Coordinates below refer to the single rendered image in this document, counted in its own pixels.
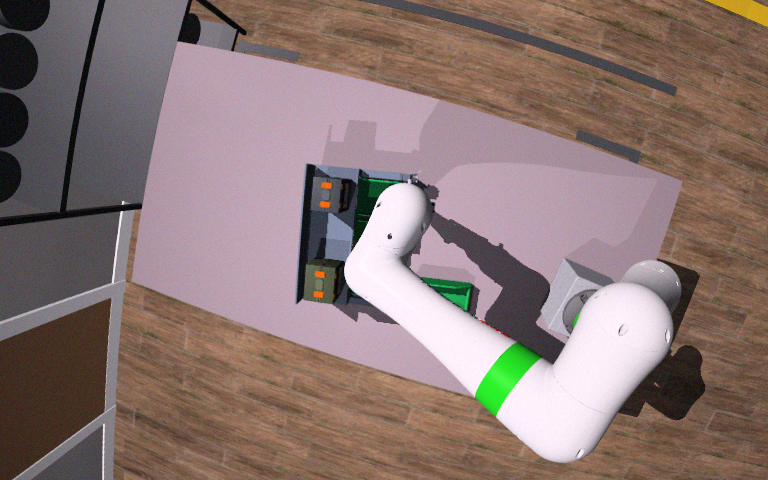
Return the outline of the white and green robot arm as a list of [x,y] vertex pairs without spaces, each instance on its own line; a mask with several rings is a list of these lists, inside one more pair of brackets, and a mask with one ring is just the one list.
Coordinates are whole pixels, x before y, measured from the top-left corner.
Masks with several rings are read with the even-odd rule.
[[345,263],[347,284],[422,343],[539,456],[558,463],[586,457],[669,352],[671,314],[682,292],[678,275],[645,260],[618,283],[574,295],[563,311],[571,335],[553,364],[407,266],[433,217],[428,195],[412,182],[379,196]]

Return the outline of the grey metal shelf rack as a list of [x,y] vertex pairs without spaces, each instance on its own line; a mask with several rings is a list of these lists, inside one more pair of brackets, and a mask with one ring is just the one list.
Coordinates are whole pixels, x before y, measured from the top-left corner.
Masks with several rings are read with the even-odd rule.
[[[351,179],[349,208],[347,211],[339,214],[311,211],[314,176]],[[353,250],[355,218],[370,219],[369,216],[356,215],[359,178],[403,183],[408,183],[408,179],[413,179],[413,182],[416,183],[418,180],[418,176],[415,173],[403,174],[305,164],[296,273],[296,305],[304,297],[306,264],[318,257],[343,261],[341,294],[334,303],[343,304],[344,306],[350,303],[375,307],[358,295],[348,294],[349,286],[344,275],[346,260]]]

